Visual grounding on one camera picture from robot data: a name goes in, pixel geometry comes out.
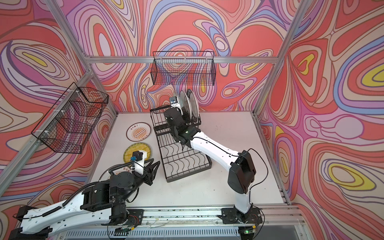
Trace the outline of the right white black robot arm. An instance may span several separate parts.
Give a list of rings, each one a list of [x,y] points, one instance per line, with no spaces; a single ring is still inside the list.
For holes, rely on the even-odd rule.
[[[199,151],[219,163],[228,172],[228,185],[235,191],[233,208],[223,208],[220,218],[224,224],[247,223],[252,216],[250,185],[257,173],[251,154],[238,153],[209,138],[193,125],[187,125],[176,108],[164,112],[171,135],[183,147]]]

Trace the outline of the black metal dish rack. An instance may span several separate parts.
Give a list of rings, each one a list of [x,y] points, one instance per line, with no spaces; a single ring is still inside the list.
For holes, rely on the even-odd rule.
[[[150,110],[153,130],[168,183],[201,173],[212,168],[210,157],[176,142],[167,125],[164,112],[171,106],[163,105]]]

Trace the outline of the pale green flower plate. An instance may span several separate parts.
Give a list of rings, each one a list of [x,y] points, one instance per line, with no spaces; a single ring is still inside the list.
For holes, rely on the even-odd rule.
[[[183,102],[181,100],[180,95],[178,95],[177,93],[174,93],[173,100],[171,101],[171,106],[173,108],[177,108],[181,115],[183,115]]]

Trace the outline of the green rimmed white plate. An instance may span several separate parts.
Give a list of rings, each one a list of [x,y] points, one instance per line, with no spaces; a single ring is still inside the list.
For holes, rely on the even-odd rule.
[[[190,100],[192,123],[197,123],[199,119],[199,103],[194,92],[191,89],[187,90],[187,96]]]

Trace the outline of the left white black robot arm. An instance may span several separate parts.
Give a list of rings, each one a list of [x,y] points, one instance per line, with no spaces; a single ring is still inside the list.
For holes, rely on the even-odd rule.
[[[21,225],[11,231],[10,240],[45,240],[55,234],[82,226],[116,226],[128,224],[126,204],[142,184],[151,186],[160,162],[153,159],[108,169],[109,179],[89,183],[67,200],[43,207],[20,207],[15,219]]]

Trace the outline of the white plate with clover emblem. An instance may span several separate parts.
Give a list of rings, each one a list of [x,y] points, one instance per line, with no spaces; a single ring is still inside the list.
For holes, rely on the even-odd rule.
[[[190,99],[188,98],[186,92],[181,91],[180,92],[180,99],[182,106],[182,112],[183,112],[183,119],[187,122],[187,124],[192,123],[192,109],[191,109],[191,103]]]

